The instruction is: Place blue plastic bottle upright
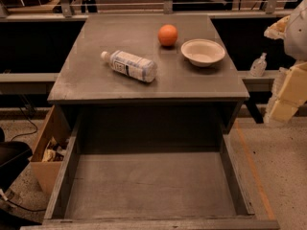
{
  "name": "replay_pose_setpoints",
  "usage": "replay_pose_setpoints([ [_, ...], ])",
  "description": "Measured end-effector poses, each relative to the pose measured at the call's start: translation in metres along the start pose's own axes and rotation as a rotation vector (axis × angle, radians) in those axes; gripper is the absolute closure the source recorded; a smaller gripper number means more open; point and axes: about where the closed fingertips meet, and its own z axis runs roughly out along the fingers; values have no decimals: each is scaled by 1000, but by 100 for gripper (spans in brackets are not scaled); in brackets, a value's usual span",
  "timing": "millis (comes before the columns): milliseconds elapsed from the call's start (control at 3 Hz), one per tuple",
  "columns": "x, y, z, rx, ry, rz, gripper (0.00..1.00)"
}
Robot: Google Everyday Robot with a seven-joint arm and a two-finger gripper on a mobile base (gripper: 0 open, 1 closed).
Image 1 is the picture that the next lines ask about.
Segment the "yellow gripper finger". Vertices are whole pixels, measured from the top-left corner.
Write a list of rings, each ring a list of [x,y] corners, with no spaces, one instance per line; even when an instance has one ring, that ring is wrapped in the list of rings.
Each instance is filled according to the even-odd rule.
[[[264,36],[270,39],[283,39],[285,37],[285,30],[289,19],[290,16],[287,15],[270,25],[264,31]]]
[[[307,62],[297,61],[286,69],[280,67],[273,81],[264,122],[286,124],[307,102]]]

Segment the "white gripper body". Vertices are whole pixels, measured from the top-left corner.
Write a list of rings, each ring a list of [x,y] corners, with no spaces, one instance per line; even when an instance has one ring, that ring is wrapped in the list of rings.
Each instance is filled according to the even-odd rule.
[[[307,0],[303,0],[289,17],[284,50],[296,60],[307,60]]]

